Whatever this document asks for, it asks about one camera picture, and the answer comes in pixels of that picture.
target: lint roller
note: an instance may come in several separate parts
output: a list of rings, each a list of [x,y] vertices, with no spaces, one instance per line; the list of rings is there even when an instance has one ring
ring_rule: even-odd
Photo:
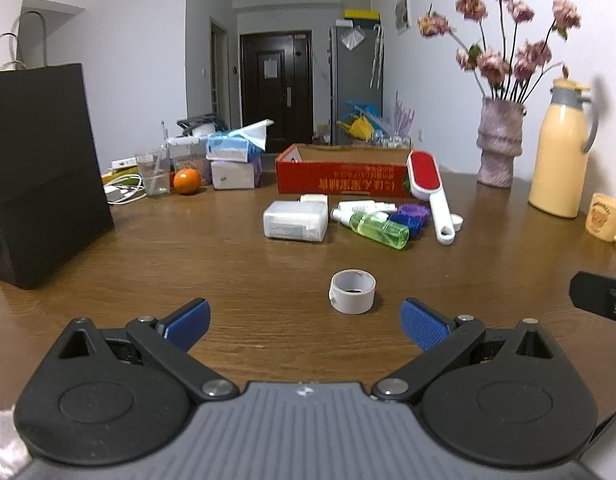
[[[410,192],[419,200],[430,202],[437,240],[443,245],[450,245],[454,241],[454,225],[437,161],[428,152],[412,151],[407,164]]]

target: dark brown door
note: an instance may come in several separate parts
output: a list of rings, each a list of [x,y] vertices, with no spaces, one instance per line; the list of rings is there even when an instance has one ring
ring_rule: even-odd
[[[243,123],[272,119],[266,150],[283,152],[312,142],[310,32],[269,32],[241,37]]]

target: green spray bottle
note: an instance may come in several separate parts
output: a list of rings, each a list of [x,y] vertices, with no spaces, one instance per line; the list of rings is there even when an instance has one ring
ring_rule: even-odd
[[[354,213],[333,209],[330,216],[333,220],[350,227],[358,235],[365,236],[388,247],[403,249],[408,242],[408,228],[389,221],[386,213]]]

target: gray refrigerator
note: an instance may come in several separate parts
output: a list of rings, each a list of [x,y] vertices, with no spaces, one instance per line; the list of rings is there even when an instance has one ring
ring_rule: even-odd
[[[370,78],[373,70],[374,43],[378,32],[374,20],[353,20],[355,27],[363,29],[365,40],[348,50],[341,36],[349,27],[334,26],[330,29],[330,143],[334,146],[352,144],[352,137],[337,126],[337,120],[350,110],[345,102],[350,100],[374,105],[383,113],[383,81],[377,89],[377,75],[373,87]]]

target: yellow thermos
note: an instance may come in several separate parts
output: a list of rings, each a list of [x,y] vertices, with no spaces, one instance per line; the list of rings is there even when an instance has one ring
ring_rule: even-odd
[[[537,158],[528,202],[547,213],[575,218],[584,187],[588,152],[599,124],[597,107],[581,92],[590,88],[569,79],[555,79],[552,102],[539,132]],[[588,129],[583,104],[592,107]]]

